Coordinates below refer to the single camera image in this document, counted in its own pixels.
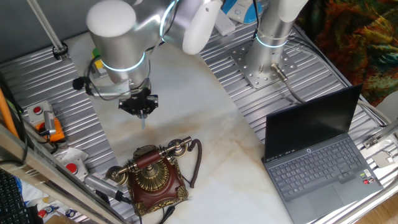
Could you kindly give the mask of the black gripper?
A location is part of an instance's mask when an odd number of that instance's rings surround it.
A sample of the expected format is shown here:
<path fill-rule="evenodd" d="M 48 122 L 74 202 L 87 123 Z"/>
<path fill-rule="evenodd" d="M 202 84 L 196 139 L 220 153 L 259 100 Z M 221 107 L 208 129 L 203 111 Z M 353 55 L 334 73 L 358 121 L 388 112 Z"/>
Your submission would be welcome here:
<path fill-rule="evenodd" d="M 144 88 L 136 94 L 131 94 L 131 97 L 125 100 L 119 100 L 118 108 L 139 119 L 148 118 L 158 107 L 158 95 L 152 95 L 149 88 Z"/>

